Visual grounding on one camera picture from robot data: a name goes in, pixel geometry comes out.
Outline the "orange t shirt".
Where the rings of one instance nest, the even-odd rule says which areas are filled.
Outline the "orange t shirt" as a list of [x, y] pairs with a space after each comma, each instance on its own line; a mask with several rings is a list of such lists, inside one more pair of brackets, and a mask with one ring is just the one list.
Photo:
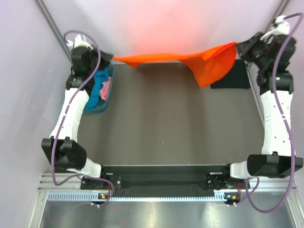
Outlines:
[[133, 69], [143, 63], [178, 60], [193, 72], [198, 86], [205, 88], [222, 79], [233, 67], [237, 56], [236, 44], [231, 42], [192, 54], [115, 56], [114, 60], [123, 62]]

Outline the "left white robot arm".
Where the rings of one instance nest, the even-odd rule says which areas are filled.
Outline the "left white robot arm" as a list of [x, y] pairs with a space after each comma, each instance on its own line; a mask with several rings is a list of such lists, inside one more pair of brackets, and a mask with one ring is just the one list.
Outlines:
[[96, 85], [94, 75], [106, 69], [112, 57], [90, 45], [72, 48], [71, 73], [66, 81], [64, 103], [54, 130], [41, 142], [52, 172], [61, 169], [90, 176], [97, 188], [105, 187], [108, 177], [102, 174], [102, 165], [87, 157], [86, 150], [77, 142], [77, 134], [85, 105]]

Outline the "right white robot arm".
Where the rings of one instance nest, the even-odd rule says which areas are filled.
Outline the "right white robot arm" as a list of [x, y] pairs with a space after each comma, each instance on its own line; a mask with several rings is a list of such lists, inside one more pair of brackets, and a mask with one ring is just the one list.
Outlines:
[[295, 52], [296, 40], [287, 35], [264, 38], [258, 32], [237, 44], [240, 57], [258, 67], [257, 84], [264, 111], [264, 144], [260, 154], [251, 154], [240, 163], [227, 165], [222, 183], [233, 188], [239, 179], [249, 177], [286, 178], [303, 167], [301, 157], [292, 158], [290, 109], [294, 92], [293, 76], [287, 70]]

